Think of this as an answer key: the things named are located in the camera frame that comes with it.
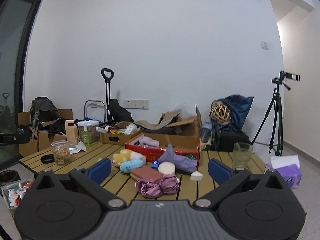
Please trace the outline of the blue small packet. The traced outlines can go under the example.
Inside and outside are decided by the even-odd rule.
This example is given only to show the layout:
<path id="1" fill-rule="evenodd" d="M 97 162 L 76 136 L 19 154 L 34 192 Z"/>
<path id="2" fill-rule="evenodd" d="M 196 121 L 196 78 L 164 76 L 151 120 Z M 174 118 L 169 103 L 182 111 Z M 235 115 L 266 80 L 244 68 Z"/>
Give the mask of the blue small packet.
<path id="1" fill-rule="evenodd" d="M 150 167 L 153 168 L 154 170 L 158 170 L 160 165 L 160 162 L 158 160 L 155 160 L 151 163 Z"/>

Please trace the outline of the brown rectangular sponge block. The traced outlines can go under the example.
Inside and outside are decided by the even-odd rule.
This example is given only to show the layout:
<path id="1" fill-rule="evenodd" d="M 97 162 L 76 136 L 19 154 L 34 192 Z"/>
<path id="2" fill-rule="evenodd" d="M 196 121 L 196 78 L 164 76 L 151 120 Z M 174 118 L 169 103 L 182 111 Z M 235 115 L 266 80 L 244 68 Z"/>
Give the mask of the brown rectangular sponge block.
<path id="1" fill-rule="evenodd" d="M 164 176 L 164 174 L 149 166 L 142 166 L 140 168 L 131 170 L 130 176 L 135 181 L 148 179 L 152 180 L 155 183 L 158 183 Z"/>

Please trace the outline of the pink fluffy towel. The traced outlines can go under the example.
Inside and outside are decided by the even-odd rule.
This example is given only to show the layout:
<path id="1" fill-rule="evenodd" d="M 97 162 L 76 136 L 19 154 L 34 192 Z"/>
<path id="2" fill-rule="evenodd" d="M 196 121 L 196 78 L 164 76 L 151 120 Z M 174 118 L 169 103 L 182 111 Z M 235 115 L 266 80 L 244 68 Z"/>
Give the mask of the pink fluffy towel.
<path id="1" fill-rule="evenodd" d="M 140 144 L 145 147 L 159 148 L 160 142 L 150 137 L 143 136 L 140 140 Z"/>

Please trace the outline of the woven rattan ball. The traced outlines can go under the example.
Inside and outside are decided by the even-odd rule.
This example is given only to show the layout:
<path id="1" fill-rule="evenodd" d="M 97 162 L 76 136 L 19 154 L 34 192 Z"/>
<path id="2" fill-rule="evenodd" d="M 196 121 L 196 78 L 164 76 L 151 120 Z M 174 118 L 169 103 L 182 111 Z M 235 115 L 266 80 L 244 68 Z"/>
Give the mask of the woven rattan ball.
<path id="1" fill-rule="evenodd" d="M 210 118 L 221 125 L 231 123 L 232 115 L 228 106 L 222 101 L 213 101 L 210 106 Z"/>

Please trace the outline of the white wall power strip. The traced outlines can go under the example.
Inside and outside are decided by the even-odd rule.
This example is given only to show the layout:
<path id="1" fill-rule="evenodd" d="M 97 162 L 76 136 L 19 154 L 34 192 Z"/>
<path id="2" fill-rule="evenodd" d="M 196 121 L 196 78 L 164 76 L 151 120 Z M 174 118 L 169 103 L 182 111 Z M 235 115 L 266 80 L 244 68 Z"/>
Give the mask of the white wall power strip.
<path id="1" fill-rule="evenodd" d="M 143 99 L 124 99 L 126 109 L 149 109 L 149 100 Z"/>

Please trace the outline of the black backpack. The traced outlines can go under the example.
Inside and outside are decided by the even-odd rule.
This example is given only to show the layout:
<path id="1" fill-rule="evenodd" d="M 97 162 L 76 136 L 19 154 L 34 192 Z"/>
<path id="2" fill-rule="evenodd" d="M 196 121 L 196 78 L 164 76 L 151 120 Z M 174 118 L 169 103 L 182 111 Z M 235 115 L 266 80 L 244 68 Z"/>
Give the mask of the black backpack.
<path id="1" fill-rule="evenodd" d="M 60 117 L 59 110 L 53 102 L 45 96 L 36 97 L 31 102 L 30 108 L 30 128 L 33 132 L 39 130 L 42 122 L 54 121 Z"/>

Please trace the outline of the small brown cardboard tray box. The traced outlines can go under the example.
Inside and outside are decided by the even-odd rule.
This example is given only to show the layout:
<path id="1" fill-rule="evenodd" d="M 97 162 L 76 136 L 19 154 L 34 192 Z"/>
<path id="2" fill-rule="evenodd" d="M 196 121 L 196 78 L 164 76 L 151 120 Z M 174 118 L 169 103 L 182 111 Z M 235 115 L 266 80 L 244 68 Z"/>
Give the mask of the small brown cardboard tray box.
<path id="1" fill-rule="evenodd" d="M 132 131 L 130 134 L 125 134 L 127 127 L 131 124 L 131 122 L 121 121 L 114 126 L 103 126 L 98 132 L 100 142 L 103 144 L 125 146 L 128 141 L 143 132 L 140 128 L 136 128 L 136 130 Z"/>

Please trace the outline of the purple tissue box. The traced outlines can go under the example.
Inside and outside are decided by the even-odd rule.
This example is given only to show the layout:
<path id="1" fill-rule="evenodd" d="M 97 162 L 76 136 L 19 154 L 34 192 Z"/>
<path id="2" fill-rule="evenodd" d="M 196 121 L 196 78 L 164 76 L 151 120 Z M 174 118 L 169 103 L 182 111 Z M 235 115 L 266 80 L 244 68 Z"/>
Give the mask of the purple tissue box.
<path id="1" fill-rule="evenodd" d="M 291 189 L 299 187 L 302 173 L 298 155 L 271 157 L 271 162 L 266 164 L 265 171 L 268 169 L 277 170 Z"/>

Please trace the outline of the purple satin scrunchie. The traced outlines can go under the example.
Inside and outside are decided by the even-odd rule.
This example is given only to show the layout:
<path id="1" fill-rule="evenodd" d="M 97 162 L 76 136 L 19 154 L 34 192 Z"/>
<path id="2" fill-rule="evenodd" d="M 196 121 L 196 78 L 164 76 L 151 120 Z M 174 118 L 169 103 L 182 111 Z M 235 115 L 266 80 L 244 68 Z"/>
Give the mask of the purple satin scrunchie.
<path id="1" fill-rule="evenodd" d="M 135 188 L 144 198 L 157 198 L 164 194 L 178 192 L 180 181 L 172 174 L 164 175 L 158 182 L 152 179 L 140 179 L 135 182 Z"/>

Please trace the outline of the purple cloth pouch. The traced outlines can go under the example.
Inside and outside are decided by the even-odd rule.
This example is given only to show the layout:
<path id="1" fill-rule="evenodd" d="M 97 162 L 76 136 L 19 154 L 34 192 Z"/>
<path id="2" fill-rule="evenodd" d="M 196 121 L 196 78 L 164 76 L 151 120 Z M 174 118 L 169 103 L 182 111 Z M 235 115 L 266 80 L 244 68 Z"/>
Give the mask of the purple cloth pouch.
<path id="1" fill-rule="evenodd" d="M 176 169 L 185 173 L 193 173 L 197 168 L 197 160 L 190 159 L 185 155 L 178 155 L 174 152 L 172 144 L 169 144 L 165 152 L 159 157 L 159 163 L 170 162 Z"/>

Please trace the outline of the light blue plush toy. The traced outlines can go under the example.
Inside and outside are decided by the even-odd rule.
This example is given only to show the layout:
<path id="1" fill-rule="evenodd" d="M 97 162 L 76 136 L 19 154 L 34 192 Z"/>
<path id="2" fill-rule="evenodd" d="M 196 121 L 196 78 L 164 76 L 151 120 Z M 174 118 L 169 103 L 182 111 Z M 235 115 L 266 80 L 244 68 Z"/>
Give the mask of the light blue plush toy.
<path id="1" fill-rule="evenodd" d="M 124 173 L 124 174 L 128 174 L 131 172 L 131 170 L 134 170 L 136 168 L 140 168 L 144 166 L 144 161 L 142 160 L 131 160 L 131 161 L 125 161 L 123 162 L 119 169 L 121 171 L 121 173 Z"/>

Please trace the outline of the beige carton package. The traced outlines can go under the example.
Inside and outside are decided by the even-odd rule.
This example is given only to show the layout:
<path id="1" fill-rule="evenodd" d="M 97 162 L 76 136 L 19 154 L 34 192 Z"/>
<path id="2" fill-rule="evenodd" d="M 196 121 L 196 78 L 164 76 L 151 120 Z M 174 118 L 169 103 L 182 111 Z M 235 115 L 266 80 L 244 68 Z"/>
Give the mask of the beige carton package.
<path id="1" fill-rule="evenodd" d="M 65 122 L 65 130 L 66 130 L 66 139 L 69 144 L 78 144 L 79 139 L 79 133 L 78 133 L 78 127 L 75 124 L 74 120 L 66 120 Z"/>

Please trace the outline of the white triangular sponge wedge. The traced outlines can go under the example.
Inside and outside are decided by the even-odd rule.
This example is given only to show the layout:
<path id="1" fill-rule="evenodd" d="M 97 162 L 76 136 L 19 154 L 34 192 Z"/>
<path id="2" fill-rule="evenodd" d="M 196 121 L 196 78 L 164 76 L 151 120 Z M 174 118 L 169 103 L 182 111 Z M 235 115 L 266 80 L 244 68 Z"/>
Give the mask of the white triangular sponge wedge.
<path id="1" fill-rule="evenodd" d="M 190 180 L 192 181 L 201 181 L 203 179 L 203 174 L 199 171 L 195 171 L 190 175 Z"/>

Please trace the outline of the dark blue cushion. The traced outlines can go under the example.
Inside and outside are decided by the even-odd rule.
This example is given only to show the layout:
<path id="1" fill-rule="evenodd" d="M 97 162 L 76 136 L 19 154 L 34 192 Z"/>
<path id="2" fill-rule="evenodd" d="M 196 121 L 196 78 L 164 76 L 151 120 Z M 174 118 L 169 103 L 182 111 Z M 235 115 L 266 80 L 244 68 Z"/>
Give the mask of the dark blue cushion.
<path id="1" fill-rule="evenodd" d="M 225 103 L 231 111 L 232 119 L 228 125 L 221 125 L 218 122 L 212 120 L 218 125 L 220 131 L 242 131 L 242 127 L 248 116 L 253 103 L 253 97 L 244 97 L 242 95 L 234 94 L 226 98 L 217 99 L 215 101 L 222 101 Z"/>

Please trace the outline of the yellow white plush dog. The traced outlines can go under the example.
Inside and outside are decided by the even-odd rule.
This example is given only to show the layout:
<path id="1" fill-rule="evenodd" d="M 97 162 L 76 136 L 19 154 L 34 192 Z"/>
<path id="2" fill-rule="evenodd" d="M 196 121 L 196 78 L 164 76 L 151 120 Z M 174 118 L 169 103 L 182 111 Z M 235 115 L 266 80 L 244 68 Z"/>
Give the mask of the yellow white plush dog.
<path id="1" fill-rule="evenodd" d="M 116 167 L 119 167 L 123 162 L 132 160 L 141 160 L 143 164 L 146 163 L 146 157 L 144 155 L 128 149 L 122 149 L 119 153 L 115 153 L 112 158 L 112 163 Z"/>

